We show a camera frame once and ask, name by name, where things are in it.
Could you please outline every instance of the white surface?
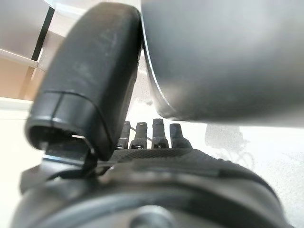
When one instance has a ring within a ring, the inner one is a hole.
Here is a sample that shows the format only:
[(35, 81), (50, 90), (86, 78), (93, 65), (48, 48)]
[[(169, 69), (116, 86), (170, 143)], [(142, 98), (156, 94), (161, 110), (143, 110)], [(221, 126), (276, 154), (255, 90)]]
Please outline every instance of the white surface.
[(0, 110), (0, 228), (8, 228), (21, 199), (20, 174), (40, 163), (41, 152), (32, 148), (23, 132), (27, 112)]
[(20, 63), (20, 64), (27, 65), (27, 66), (30, 66), (30, 67), (37, 67), (38, 66), (37, 61), (31, 60), (29, 58), (25, 58), (23, 56), (20, 56), (20, 55), (17, 55), (17, 54), (14, 54), (14, 53), (11, 53), (9, 51), (2, 50), (2, 49), (0, 49), (0, 57), (5, 58), (7, 60), (17, 62), (17, 63)]

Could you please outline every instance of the black plastic part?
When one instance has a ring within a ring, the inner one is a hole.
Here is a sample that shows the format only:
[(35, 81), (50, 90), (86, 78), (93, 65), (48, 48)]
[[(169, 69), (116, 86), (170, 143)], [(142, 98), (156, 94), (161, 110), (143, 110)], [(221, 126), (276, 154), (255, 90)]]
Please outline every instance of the black plastic part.
[(192, 148), (188, 139), (182, 135), (181, 125), (179, 123), (170, 124), (170, 138), (172, 148)]
[(92, 173), (96, 165), (97, 159), (83, 139), (69, 138), (64, 143), (62, 140), (53, 141), (47, 147), (41, 164), (22, 173), (20, 191), (24, 194), (56, 177), (84, 178)]
[(131, 129), (130, 121), (125, 121), (123, 125), (122, 134), (120, 135), (118, 144), (116, 146), (117, 150), (128, 149), (130, 129)]
[(136, 125), (136, 134), (131, 141), (129, 149), (147, 149), (147, 123), (140, 122)]
[[(95, 218), (145, 205), (181, 210), (210, 219), (221, 227), (289, 227), (276, 195), (264, 184), (238, 177), (210, 176), (210, 167), (202, 168), (209, 164), (208, 158), (201, 160), (201, 166), (196, 167), (201, 173), (191, 174), (191, 169), (183, 166), (187, 164), (187, 159), (183, 161), (185, 163), (175, 161), (178, 171), (172, 169), (174, 162), (166, 169), (160, 162), (149, 163), (145, 160), (141, 163), (136, 159), (134, 162), (117, 164), (99, 179), (46, 183), (23, 197), (11, 227), (19, 228), (22, 224), (23, 228), (76, 228)], [(219, 169), (221, 165), (218, 166), (216, 161), (212, 160), (213, 168)], [(231, 168), (237, 166), (220, 160), (219, 163)], [(185, 167), (188, 173), (183, 172), (182, 168)]]
[(304, 126), (304, 4), (141, 3), (147, 70), (162, 117)]
[(165, 135), (163, 119), (153, 119), (152, 148), (169, 148), (168, 140)]
[(139, 11), (100, 3), (68, 34), (40, 87), (26, 123), (31, 145), (54, 135), (80, 135), (102, 160), (114, 151), (136, 80), (141, 49)]

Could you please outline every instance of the black plastic cover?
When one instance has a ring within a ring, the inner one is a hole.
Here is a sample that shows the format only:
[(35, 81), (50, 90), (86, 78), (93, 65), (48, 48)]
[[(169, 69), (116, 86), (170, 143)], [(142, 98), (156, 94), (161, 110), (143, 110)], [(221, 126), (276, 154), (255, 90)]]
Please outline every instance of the black plastic cover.
[(141, 49), (139, 11), (117, 3), (89, 10), (68, 34), (40, 87), (26, 124), (31, 145), (80, 135), (103, 160), (122, 132)]
[(142, 0), (164, 118), (304, 126), (301, 0)]

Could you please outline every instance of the textured rubber surface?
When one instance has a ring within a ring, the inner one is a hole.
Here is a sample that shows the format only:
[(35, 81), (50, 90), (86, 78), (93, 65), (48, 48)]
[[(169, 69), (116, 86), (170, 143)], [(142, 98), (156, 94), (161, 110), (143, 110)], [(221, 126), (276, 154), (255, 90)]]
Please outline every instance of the textured rubber surface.
[(223, 159), (215, 159), (196, 149), (133, 149), (116, 150), (110, 161), (135, 162), (141, 170), (180, 171), (194, 175), (215, 175), (220, 178), (241, 178), (258, 182), (273, 189), (254, 172)]

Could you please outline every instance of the black plastic housing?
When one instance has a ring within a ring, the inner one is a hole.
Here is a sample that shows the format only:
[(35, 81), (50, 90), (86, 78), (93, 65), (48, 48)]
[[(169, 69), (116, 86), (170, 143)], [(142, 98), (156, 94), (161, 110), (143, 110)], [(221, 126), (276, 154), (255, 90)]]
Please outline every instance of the black plastic housing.
[(37, 149), (54, 137), (80, 135), (108, 160), (122, 132), (141, 49), (139, 11), (117, 3), (89, 10), (56, 54), (25, 132)]

